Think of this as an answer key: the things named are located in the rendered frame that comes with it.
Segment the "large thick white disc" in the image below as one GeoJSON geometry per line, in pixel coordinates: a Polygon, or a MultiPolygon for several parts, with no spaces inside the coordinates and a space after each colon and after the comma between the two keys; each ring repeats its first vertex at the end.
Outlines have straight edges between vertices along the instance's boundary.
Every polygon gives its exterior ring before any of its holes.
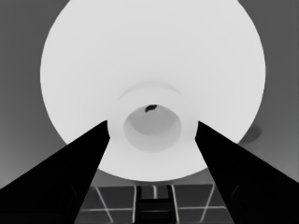
{"type": "Polygon", "coordinates": [[[261,38],[238,0],[70,0],[40,65],[63,140],[103,122],[110,140],[100,169],[149,182],[206,168],[200,124],[240,141],[265,78],[261,38]]]}

